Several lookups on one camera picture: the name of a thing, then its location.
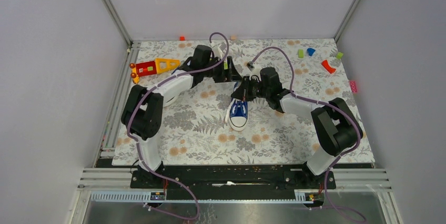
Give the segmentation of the blue sneaker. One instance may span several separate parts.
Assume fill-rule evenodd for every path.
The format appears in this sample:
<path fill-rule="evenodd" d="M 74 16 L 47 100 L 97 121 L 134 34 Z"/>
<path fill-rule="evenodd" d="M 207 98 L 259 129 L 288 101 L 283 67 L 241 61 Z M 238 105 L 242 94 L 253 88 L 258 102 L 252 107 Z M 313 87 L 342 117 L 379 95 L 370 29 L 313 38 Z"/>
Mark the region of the blue sneaker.
<path fill-rule="evenodd" d="M 248 102 L 231 98 L 226 110 L 225 123 L 234 131 L 243 131 L 248 122 Z"/>

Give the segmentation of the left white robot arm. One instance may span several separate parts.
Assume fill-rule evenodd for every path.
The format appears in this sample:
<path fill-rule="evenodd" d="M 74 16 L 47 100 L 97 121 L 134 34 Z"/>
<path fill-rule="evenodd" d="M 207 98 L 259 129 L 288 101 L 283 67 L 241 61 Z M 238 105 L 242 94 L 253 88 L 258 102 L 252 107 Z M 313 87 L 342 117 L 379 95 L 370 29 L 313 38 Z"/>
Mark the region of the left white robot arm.
<path fill-rule="evenodd" d="M 135 85 L 131 88 L 121 115 L 127 136 L 136 143 L 138 166 L 144 170 L 143 181 L 152 188 L 163 182 L 158 168 L 163 165 L 158 138 L 163 120 L 163 108 L 181 93 L 196 87 L 205 78 L 215 83 L 241 81 L 231 56 L 219 46 L 198 45 L 166 79 L 150 88 Z"/>

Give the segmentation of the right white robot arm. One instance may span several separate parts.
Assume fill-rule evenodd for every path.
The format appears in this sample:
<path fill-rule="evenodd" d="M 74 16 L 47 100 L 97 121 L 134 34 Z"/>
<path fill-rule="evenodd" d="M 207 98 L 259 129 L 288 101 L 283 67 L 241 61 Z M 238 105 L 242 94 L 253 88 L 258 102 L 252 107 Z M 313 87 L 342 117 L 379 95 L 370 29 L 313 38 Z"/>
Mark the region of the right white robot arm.
<path fill-rule="evenodd" d="M 231 97 L 240 101 L 264 98 L 269 107 L 282 114 L 294 114 L 310 119 L 316 130 L 319 149 L 305 162 L 302 183 L 315 188 L 322 182 L 322 174 L 338 160 L 341 154 L 363 137 L 362 129 L 351 110 L 341 98 L 328 103 L 299 98 L 283 88 L 273 67 L 254 69 L 250 75 L 229 73 L 229 80 L 238 82 Z"/>

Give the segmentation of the floral table mat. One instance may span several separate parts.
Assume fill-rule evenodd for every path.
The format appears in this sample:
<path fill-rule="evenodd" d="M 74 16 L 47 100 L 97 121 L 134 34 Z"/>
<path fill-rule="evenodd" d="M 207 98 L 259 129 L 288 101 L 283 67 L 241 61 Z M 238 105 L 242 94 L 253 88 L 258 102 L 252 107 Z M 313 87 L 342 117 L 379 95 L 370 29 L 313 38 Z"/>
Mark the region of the floral table mat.
<path fill-rule="evenodd" d="M 308 56 L 307 49 L 316 52 Z M 241 75 L 250 60 L 274 67 L 284 88 L 316 100 L 344 99 L 359 112 L 333 39 L 232 40 L 229 56 Z M 298 58 L 303 49 L 305 57 Z M 336 72 L 327 72 L 327 60 Z M 311 120 L 272 110 L 264 99 L 248 103 L 248 122 L 237 132 L 225 123 L 232 83 L 206 78 L 163 110 L 159 153 L 165 165 L 301 164 L 319 148 Z"/>

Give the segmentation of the blue wedge block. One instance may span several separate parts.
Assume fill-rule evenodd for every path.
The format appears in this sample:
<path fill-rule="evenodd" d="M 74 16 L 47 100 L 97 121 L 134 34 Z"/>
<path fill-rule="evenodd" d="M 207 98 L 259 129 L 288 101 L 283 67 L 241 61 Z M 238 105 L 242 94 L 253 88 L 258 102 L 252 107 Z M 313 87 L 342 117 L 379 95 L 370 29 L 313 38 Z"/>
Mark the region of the blue wedge block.
<path fill-rule="evenodd" d="M 308 56 L 313 56 L 313 54 L 316 52 L 316 50 L 315 49 L 313 49 L 313 48 L 308 48 L 307 49 L 307 54 L 308 54 Z"/>

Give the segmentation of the red arch block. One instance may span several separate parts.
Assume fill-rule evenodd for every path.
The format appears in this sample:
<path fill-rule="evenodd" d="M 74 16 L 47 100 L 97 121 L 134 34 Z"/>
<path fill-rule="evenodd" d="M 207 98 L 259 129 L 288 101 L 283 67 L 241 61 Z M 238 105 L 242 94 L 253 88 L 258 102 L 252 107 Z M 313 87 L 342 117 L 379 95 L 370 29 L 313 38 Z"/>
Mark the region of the red arch block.
<path fill-rule="evenodd" d="M 336 68 L 332 67 L 329 62 L 327 60 L 324 60 L 321 62 L 321 65 L 323 66 L 323 68 L 329 72 L 330 74 L 333 74 L 336 72 Z"/>

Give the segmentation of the pink lego brick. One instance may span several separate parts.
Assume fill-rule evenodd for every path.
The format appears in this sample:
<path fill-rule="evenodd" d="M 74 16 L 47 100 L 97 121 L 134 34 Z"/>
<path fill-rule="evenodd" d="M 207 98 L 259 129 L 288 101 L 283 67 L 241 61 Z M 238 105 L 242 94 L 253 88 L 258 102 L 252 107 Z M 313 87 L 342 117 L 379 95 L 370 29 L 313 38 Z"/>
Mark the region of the pink lego brick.
<path fill-rule="evenodd" d="M 354 94 L 356 94 L 356 93 L 358 92 L 358 88 L 357 88 L 357 84 L 356 84 L 356 82 L 355 82 L 354 80 L 350 80 L 350 81 L 349 81 L 349 85 L 350 85 L 351 91 L 352 91 Z"/>

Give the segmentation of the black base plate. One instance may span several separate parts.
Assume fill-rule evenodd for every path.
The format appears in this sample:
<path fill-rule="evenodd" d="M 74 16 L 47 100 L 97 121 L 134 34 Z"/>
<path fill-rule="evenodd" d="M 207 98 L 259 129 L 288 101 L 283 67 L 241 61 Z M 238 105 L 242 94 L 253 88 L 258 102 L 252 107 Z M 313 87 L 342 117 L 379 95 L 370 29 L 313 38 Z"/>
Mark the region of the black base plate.
<path fill-rule="evenodd" d="M 303 165 L 161 165 L 157 173 L 162 177 L 137 168 L 130 187 L 159 189 L 168 200 L 191 200 L 181 182 L 199 200 L 274 200 L 294 199 L 295 189 L 319 191 L 324 181 Z"/>

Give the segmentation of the red yellow toy frame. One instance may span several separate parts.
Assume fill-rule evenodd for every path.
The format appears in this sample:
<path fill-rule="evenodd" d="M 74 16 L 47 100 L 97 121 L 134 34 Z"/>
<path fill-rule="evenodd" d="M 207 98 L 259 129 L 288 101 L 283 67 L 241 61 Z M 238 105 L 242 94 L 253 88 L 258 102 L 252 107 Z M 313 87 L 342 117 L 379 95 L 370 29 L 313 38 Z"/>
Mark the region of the red yellow toy frame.
<path fill-rule="evenodd" d="M 155 58 L 154 60 L 142 63 L 130 63 L 130 77 L 134 84 L 139 83 L 141 77 L 162 74 L 175 70 L 180 65 L 180 60 Z"/>

